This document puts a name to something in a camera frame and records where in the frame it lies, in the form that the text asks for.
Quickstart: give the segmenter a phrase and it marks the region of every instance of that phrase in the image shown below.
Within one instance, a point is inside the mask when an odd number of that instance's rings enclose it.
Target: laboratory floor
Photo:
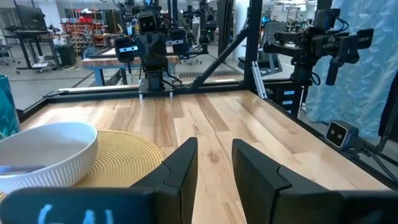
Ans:
[[[50,54],[49,46],[43,45],[42,48],[45,55]],[[184,62],[182,60],[181,64],[178,64],[175,67],[176,74],[183,80],[191,80],[192,78],[195,78],[195,76],[203,73],[214,62],[218,55],[217,45],[210,45],[208,50],[210,53],[209,55],[201,55],[195,58],[191,65],[189,64],[189,61]],[[19,45],[13,46],[12,53],[16,60],[20,61],[21,64],[11,62],[10,65],[5,65],[4,62],[0,62],[0,73],[9,77],[14,101],[17,108],[20,110],[28,108],[36,101],[39,101],[48,92],[58,90],[59,88],[95,86],[93,72],[82,68],[79,57],[76,69],[74,70],[60,69],[53,71],[51,68],[48,68],[44,70],[43,73],[33,70],[21,70],[21,73],[17,74],[16,67],[25,67],[26,64]],[[266,76],[267,79],[290,77],[290,74],[294,69],[290,64],[291,58],[280,55],[279,59],[282,64],[283,72]],[[109,79],[115,72],[116,69],[104,70],[105,80]],[[133,70],[133,75],[135,77],[138,77],[138,74],[139,70]],[[238,61],[233,60],[233,56],[231,54],[226,59],[225,63],[221,64],[216,69],[215,74],[211,78],[214,80],[239,81],[243,79],[243,70],[238,67]],[[298,118],[320,133],[324,133],[327,129],[327,126],[324,124],[311,123],[305,115],[305,108],[302,108]],[[379,138],[367,140],[373,144],[377,144]],[[398,161],[398,144],[389,141],[384,149],[384,153]],[[371,158],[363,156],[362,159],[382,171]],[[387,164],[387,166],[395,175],[398,175],[398,167],[390,166],[390,164]]]

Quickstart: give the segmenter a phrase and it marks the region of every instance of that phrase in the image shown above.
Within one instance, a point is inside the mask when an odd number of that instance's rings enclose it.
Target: wooden tabletop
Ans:
[[[197,137],[193,223],[245,223],[231,162],[234,138],[330,190],[388,189],[250,91],[147,98],[142,104],[138,99],[53,104],[22,128],[60,121],[138,134],[166,155]]]
[[[173,52],[173,47],[167,47],[167,52]],[[114,48],[111,48],[101,55],[116,55]],[[179,62],[179,58],[176,55],[167,56],[169,60],[169,64],[176,64]],[[105,66],[115,66],[115,65],[124,65],[124,63],[119,62],[118,58],[110,57],[110,58],[88,58],[81,61],[81,64],[84,68],[90,67],[105,67]],[[134,61],[131,62],[132,65],[140,65],[141,59],[139,57],[134,58]]]

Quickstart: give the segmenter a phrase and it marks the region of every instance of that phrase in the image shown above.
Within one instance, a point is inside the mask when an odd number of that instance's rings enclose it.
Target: round straw mat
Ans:
[[[122,131],[99,131],[97,157],[74,187],[130,187],[165,159],[154,143]],[[5,195],[0,193],[0,200]]]

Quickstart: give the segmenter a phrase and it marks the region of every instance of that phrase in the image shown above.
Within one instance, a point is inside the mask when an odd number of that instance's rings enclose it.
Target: teal cup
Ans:
[[[20,131],[11,87],[6,75],[0,75],[0,141]]]

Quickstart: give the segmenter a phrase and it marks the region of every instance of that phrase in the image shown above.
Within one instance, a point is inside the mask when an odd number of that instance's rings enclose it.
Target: white bowl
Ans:
[[[0,166],[45,165],[26,174],[0,175],[0,192],[26,187],[70,187],[93,165],[98,132],[85,123],[33,128],[0,141]]]

